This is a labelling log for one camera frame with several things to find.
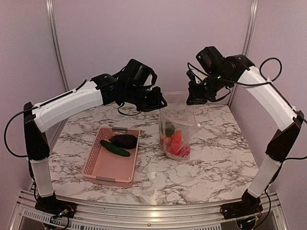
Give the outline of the green toy avocado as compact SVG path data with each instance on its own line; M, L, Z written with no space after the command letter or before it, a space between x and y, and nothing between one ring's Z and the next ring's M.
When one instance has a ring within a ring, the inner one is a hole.
M165 135L170 137L174 134L176 128L173 123L166 121L165 123Z

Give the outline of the clear zip top bag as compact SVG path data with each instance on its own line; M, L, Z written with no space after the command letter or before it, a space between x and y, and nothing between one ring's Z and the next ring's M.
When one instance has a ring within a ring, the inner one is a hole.
M182 134L180 148L187 144L190 145L191 138L201 129L200 123L196 120L194 106L187 105L188 95L186 92L163 93L167 106L159 110L159 136L165 134L166 121L173 123L176 131L179 130ZM191 155L190 153L188 157L177 157L173 155L175 151L171 146L161 150L168 158L176 161L189 161Z

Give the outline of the red lychee fruit bunch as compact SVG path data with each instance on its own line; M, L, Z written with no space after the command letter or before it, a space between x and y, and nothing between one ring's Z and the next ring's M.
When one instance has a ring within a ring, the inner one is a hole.
M171 145L173 140L173 136L167 136L165 134L161 134L159 137L159 146L161 149L166 149L168 146Z

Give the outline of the green toy cucumber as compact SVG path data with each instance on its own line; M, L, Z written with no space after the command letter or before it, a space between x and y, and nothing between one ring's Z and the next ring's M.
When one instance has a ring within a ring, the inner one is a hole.
M122 156L122 157L129 157L130 153L128 151L126 151L125 149L122 149L108 141L105 140L101 140L100 144L102 147L104 147L106 150L108 150L109 152Z

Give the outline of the pink perforated plastic basket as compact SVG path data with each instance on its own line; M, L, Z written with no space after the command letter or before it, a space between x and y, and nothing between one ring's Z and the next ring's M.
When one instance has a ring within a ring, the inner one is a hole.
M129 149L129 157L119 156L104 148L101 140L109 141L115 135L130 134L140 138L140 130L123 127L101 127L95 137L82 175L85 180L109 186L131 187L138 154L138 146Z

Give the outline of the red toy tomato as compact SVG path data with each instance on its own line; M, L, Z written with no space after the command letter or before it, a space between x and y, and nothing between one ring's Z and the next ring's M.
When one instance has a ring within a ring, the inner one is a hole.
M188 157L190 155L190 145L187 144L173 153L177 157Z

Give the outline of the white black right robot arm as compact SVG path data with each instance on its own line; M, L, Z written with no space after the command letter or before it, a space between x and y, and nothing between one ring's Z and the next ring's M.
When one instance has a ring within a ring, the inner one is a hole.
M305 121L304 114L285 99L274 86L273 80L265 77L248 57L224 57L216 47L208 46L196 55L196 59L202 67L198 72L204 78L194 73L197 69L194 65L187 64L187 76L190 79L188 105L218 102L218 91L240 85L258 101L277 125L277 131L266 148L266 156L241 201L222 206L226 213L229 213L230 207L234 207L247 215L258 207L260 196L278 176L282 164L289 160L288 154Z

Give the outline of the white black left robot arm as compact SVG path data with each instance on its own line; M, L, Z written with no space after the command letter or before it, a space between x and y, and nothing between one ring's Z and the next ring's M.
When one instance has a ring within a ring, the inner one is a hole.
M45 132L55 124L80 112L115 102L130 103L138 112L150 112L167 106L160 87L156 86L154 70L131 59L114 75L101 74L42 103L26 103L19 115L24 117L24 138L29 172L38 191L36 207L57 213L73 203L56 198L52 187L48 158L50 148Z

